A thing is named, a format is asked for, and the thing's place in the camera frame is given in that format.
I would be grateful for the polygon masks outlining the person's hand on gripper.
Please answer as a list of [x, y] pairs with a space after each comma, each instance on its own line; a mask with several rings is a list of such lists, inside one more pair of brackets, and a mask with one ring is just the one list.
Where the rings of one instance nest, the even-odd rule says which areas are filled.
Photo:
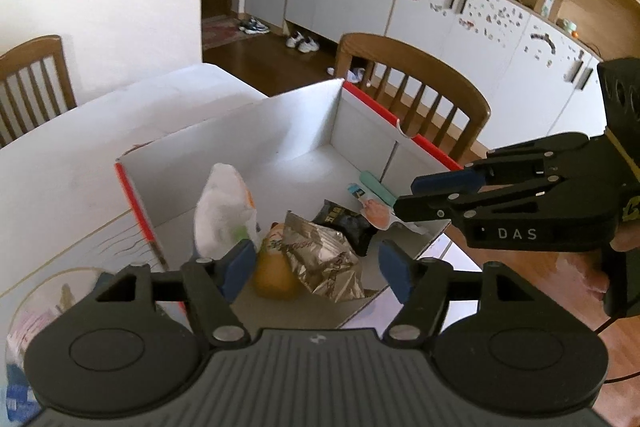
[[[627, 254], [639, 247], [639, 222], [623, 223], [617, 228], [610, 243], [615, 254]], [[582, 258], [577, 268], [588, 293], [602, 301], [610, 287], [610, 278], [601, 270], [603, 251], [596, 251]]]

